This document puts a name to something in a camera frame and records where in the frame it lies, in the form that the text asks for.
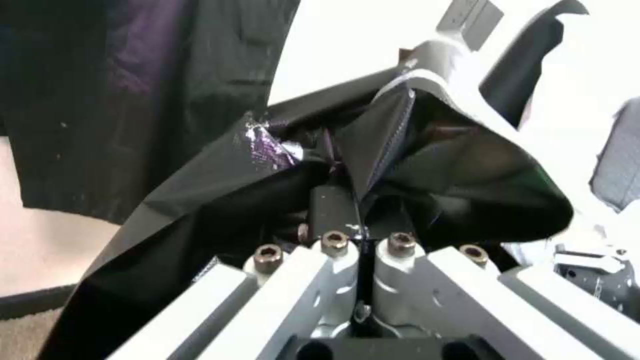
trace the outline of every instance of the white wall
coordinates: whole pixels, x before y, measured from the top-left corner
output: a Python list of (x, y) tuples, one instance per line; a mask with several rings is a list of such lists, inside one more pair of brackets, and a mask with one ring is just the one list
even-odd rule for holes
[(25, 209), (7, 138), (0, 138), (0, 297), (74, 284), (117, 226)]

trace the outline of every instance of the hex socket screw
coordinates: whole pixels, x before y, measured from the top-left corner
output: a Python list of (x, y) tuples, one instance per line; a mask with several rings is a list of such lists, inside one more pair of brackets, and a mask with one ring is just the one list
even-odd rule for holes
[(460, 252), (481, 268), (484, 268), (487, 262), (489, 262), (489, 254), (480, 246), (473, 244), (462, 245)]
[(327, 231), (320, 239), (322, 252), (332, 258), (339, 258), (347, 254), (349, 236), (340, 231)]
[(407, 233), (391, 233), (388, 239), (389, 254), (397, 258), (408, 258), (415, 254), (415, 238)]
[(282, 264), (282, 249), (278, 245), (265, 244), (253, 254), (253, 264), (256, 271), (262, 274), (273, 274)]

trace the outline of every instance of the dark fabric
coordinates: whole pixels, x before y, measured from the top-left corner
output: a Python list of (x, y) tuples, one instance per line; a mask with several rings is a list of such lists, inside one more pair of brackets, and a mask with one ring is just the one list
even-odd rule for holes
[(8, 0), (0, 116), (27, 207), (122, 223), (264, 106), (298, 0)]
[[(455, 67), (450, 55), (423, 60)], [(310, 202), (318, 186), (355, 194), (340, 201), (356, 210), (350, 228), (380, 233), (400, 215), (431, 249), (537, 240), (566, 227), (571, 206), (544, 170), (431, 92), (452, 99), (446, 88), (400, 84), (373, 100), (401, 71), (245, 113), (140, 204), (85, 273), (40, 359), (102, 359), (212, 257), (241, 266), (261, 243), (299, 244), (283, 229), (322, 206)], [(375, 241), (367, 231), (353, 238), (361, 251)]]
[(540, 78), (542, 59), (562, 41), (564, 28), (556, 16), (588, 13), (577, 0), (562, 0), (534, 19), (518, 36), (480, 87), (486, 102), (513, 127)]
[(620, 111), (591, 180), (593, 193), (621, 211), (640, 199), (640, 98)]

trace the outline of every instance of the screw hole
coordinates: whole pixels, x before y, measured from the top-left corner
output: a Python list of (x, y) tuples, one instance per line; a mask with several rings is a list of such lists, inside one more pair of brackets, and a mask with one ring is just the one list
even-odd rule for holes
[(411, 238), (409, 236), (407, 236), (406, 234), (398, 234), (397, 235), (397, 240), (400, 241), (401, 243), (410, 243), (411, 242)]
[(276, 254), (277, 254), (276, 250), (272, 247), (266, 247), (260, 250), (260, 255), (266, 256), (268, 258), (270, 258), (271, 256), (276, 256)]
[(331, 241), (335, 241), (335, 242), (339, 242), (342, 241), (342, 236), (340, 234), (329, 234), (329, 236), (327, 236), (327, 238)]
[(320, 341), (309, 341), (296, 354), (297, 360), (333, 360), (331, 348)]
[(466, 247), (465, 253), (469, 256), (473, 256), (474, 258), (479, 258), (482, 256), (482, 252), (475, 247)]

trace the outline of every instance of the beige carpet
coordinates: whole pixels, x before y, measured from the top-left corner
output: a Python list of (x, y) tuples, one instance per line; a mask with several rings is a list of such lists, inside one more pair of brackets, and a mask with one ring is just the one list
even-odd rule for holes
[(59, 315), (60, 309), (0, 321), (0, 359), (35, 359)]

